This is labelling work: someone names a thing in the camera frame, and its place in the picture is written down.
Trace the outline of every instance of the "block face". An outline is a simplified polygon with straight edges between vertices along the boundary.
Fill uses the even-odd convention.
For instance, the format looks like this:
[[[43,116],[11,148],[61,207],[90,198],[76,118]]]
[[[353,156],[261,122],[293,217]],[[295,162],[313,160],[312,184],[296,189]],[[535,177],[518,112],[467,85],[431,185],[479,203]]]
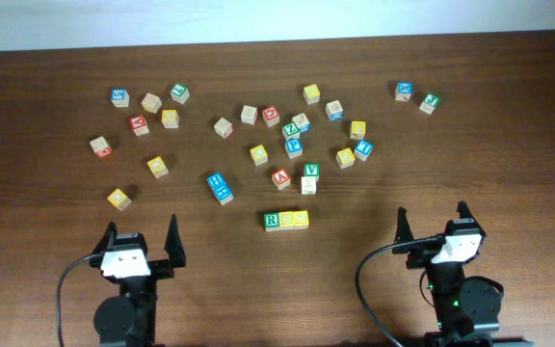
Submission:
[[[325,112],[329,120],[341,120],[344,118],[344,109],[342,108],[342,104],[339,103],[339,100],[329,102],[325,107]]]
[[[119,211],[123,211],[123,209],[127,207],[130,202],[132,202],[132,200],[128,198],[119,188],[111,193],[107,199],[114,207],[118,208]]]
[[[303,229],[309,227],[309,216],[307,211],[293,212],[293,219],[295,220],[295,229]]]
[[[179,127],[179,115],[176,110],[162,110],[162,124],[167,129]]]
[[[156,114],[158,110],[160,110],[160,107],[162,107],[162,100],[152,93],[147,93],[141,105],[143,105],[143,108],[148,112]]]
[[[145,117],[137,116],[130,119],[130,125],[136,136],[145,135],[149,132],[149,127],[146,125]]]
[[[320,90],[316,84],[304,88],[304,99],[308,105],[320,101]]]
[[[295,218],[292,211],[279,212],[279,229],[290,230],[295,228]]]
[[[271,106],[262,111],[262,119],[267,126],[271,127],[279,123],[279,112],[275,106]]]
[[[290,185],[290,175],[286,172],[285,169],[279,169],[278,171],[273,173],[271,175],[271,180],[274,182],[279,190],[282,190],[283,188]]]
[[[395,87],[395,100],[396,101],[408,101],[412,96],[412,83],[411,82],[399,82]]]
[[[355,157],[359,160],[365,161],[367,160],[367,156],[372,152],[372,149],[374,149],[374,145],[368,143],[367,141],[361,140],[355,147]]]
[[[209,183],[209,187],[211,187],[211,190],[213,191],[226,185],[226,181],[222,177],[221,173],[214,173],[211,176],[209,176],[209,178],[207,178],[207,183]]]
[[[230,188],[228,188],[228,186],[226,185],[213,191],[213,194],[215,194],[216,198],[219,201],[223,201],[223,200],[226,200],[227,198],[232,197],[232,192],[230,191]]]
[[[265,230],[266,231],[279,230],[279,214],[277,213],[265,214]]]
[[[241,122],[254,125],[256,124],[257,116],[258,110],[255,107],[244,105],[243,110],[241,111]]]
[[[182,85],[181,83],[177,83],[171,89],[171,97],[174,101],[184,104],[188,97],[190,97],[190,91],[188,90],[188,87]]]
[[[225,139],[227,139],[232,134],[232,123],[225,119],[218,120],[218,122],[213,125],[213,128],[216,130],[216,133],[218,133],[218,135],[222,136]]]
[[[345,169],[355,164],[355,156],[350,148],[345,148],[337,152],[337,164],[340,169]]]
[[[286,141],[286,151],[288,154],[294,154],[304,150],[304,146],[301,144],[301,140],[292,139]]]
[[[123,88],[111,90],[111,101],[115,107],[128,107],[130,105],[130,95]]]
[[[299,139],[299,128],[295,123],[288,123],[282,127],[281,130],[282,135],[284,135],[284,139],[291,140],[291,139]]]
[[[428,93],[427,96],[425,96],[425,99],[423,100],[423,102],[432,107],[436,107],[440,102],[440,98],[432,93]]]
[[[316,194],[316,178],[315,177],[301,177],[301,194],[311,195]]]
[[[265,147],[262,145],[256,146],[250,149],[251,160],[253,160],[256,166],[260,164],[264,164],[269,161],[269,154],[265,150]]]
[[[300,114],[293,117],[293,122],[295,123],[295,125],[297,125],[297,128],[299,129],[300,134],[303,134],[309,131],[309,129],[311,128],[309,124],[309,120],[307,119],[305,114]]]
[[[89,144],[92,146],[93,152],[98,158],[103,158],[113,152],[103,136],[92,140]]]
[[[365,121],[353,120],[351,122],[351,139],[363,140],[365,137]]]
[[[320,165],[317,163],[308,163],[304,165],[304,175],[306,177],[314,177],[316,181],[320,179]]]
[[[146,162],[146,164],[149,166],[149,169],[151,170],[151,173],[155,176],[155,178],[159,178],[169,173],[169,170],[166,168],[164,161],[159,156],[149,160],[148,162]]]

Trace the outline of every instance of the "row of blocks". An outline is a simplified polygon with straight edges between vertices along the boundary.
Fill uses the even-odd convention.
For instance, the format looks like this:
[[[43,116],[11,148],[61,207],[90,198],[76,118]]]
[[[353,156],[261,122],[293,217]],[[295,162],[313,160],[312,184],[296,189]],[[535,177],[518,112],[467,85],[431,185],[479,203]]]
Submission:
[[[398,82],[395,87],[395,100],[396,101],[409,101],[412,96],[412,83],[411,82]],[[440,103],[440,98],[432,93],[425,95],[419,110],[431,115]]]
[[[167,129],[176,129],[179,127],[179,115],[175,110],[164,110],[162,111],[162,123]],[[149,126],[146,123],[145,117],[142,115],[132,117],[130,119],[130,125],[132,126],[132,131],[134,131],[136,136],[149,133]],[[90,145],[98,158],[103,158],[113,152],[103,136],[90,141]]]
[[[279,231],[309,227],[307,211],[286,211],[265,214],[265,230]]]
[[[184,104],[190,97],[188,87],[177,83],[171,89],[171,97],[174,101]],[[115,107],[128,107],[130,105],[130,94],[123,88],[111,90],[111,102]],[[162,100],[159,96],[147,93],[141,102],[143,108],[152,114],[156,114],[162,107]]]

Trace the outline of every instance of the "wooden table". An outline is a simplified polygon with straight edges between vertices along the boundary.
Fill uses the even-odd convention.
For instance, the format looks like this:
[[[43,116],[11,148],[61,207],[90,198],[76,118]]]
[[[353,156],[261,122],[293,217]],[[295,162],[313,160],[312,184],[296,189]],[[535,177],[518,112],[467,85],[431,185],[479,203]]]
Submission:
[[[400,80],[414,83],[414,102],[394,101]],[[175,82],[190,88],[183,106],[168,96]],[[307,106],[311,83],[321,102]],[[112,105],[114,87],[130,92],[129,108]],[[179,111],[179,129],[143,112],[145,93]],[[424,93],[442,98],[431,116],[417,107]],[[335,99],[345,119],[329,122]],[[242,124],[243,104],[277,106],[280,124],[305,112],[304,155],[288,159],[280,126]],[[143,137],[128,123],[140,113]],[[230,139],[213,130],[221,117],[234,123]],[[367,121],[375,148],[340,170],[351,120]],[[92,153],[99,135],[111,158]],[[270,156],[260,167],[249,154],[257,144]],[[159,179],[145,163],[156,155],[170,171]],[[298,190],[306,162],[321,165],[316,196]],[[282,167],[294,183],[278,191],[270,174]],[[226,206],[206,183],[214,172],[234,192]],[[123,212],[106,201],[115,187],[133,200]],[[158,284],[159,342],[384,341],[357,299],[358,263],[392,243],[399,206],[423,237],[443,231],[459,200],[489,236],[466,274],[507,290],[496,336],[555,346],[555,32],[0,53],[0,346],[55,345],[64,268],[109,221],[142,232],[150,259],[164,257],[172,213],[188,266]],[[264,231],[263,213],[293,209],[309,211],[308,230]],[[405,261],[382,255],[362,276],[372,308],[403,338],[437,329]],[[68,346],[97,345],[93,313],[117,293],[87,265],[70,273]]]

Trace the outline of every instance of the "black cable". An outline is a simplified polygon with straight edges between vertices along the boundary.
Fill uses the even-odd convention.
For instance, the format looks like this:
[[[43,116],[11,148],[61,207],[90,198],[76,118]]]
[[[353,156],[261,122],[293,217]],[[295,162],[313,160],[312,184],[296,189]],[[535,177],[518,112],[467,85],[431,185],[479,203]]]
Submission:
[[[61,297],[62,297],[62,284],[64,284],[64,279],[68,272],[70,272],[76,266],[84,263],[85,261],[89,261],[95,257],[100,256],[99,254],[92,254],[87,255],[84,258],[78,259],[75,262],[71,263],[63,272],[62,276],[59,278],[59,282],[57,283],[57,293],[55,294],[55,305],[57,309],[57,337],[59,338],[59,345],[60,347],[64,347],[64,338],[62,337],[62,305],[61,305]]]
[[[428,297],[426,297],[425,293],[423,292],[423,279],[425,279],[425,275],[426,272],[425,270],[423,270],[423,272],[421,273],[421,278],[419,279],[419,291],[421,291],[421,296],[423,297],[423,299],[425,299],[425,301],[430,304],[431,307],[434,307],[434,304],[430,303]]]
[[[418,239],[418,240],[414,240],[414,241],[403,242],[403,243],[400,243],[400,244],[393,244],[393,245],[380,247],[379,249],[371,252],[366,257],[364,257],[363,260],[361,260],[361,263],[358,264],[357,272],[355,273],[355,287],[357,288],[358,299],[361,300],[361,304],[363,305],[363,308],[365,309],[367,314],[369,314],[369,316],[372,318],[374,323],[376,323],[376,326],[381,330],[381,332],[384,334],[384,336],[386,336],[386,338],[388,338],[388,340],[391,341],[397,347],[404,347],[404,345],[402,345],[402,343],[400,343],[400,341],[398,341],[389,332],[389,330],[386,328],[386,326],[383,325],[383,323],[381,323],[378,320],[378,318],[376,317],[376,314],[374,314],[374,312],[372,311],[372,308],[370,308],[370,306],[367,305],[367,302],[365,301],[365,298],[363,297],[363,292],[361,291],[361,285],[359,283],[359,277],[361,275],[361,269],[363,269],[363,265],[365,265],[365,263],[369,259],[371,259],[374,255],[379,254],[381,252],[392,250],[392,249],[398,248],[398,247],[413,246],[413,245],[419,245],[419,244],[430,243],[430,242],[438,242],[438,241],[439,241],[438,237],[432,236],[432,237],[427,237],[427,238],[424,238],[424,239]]]

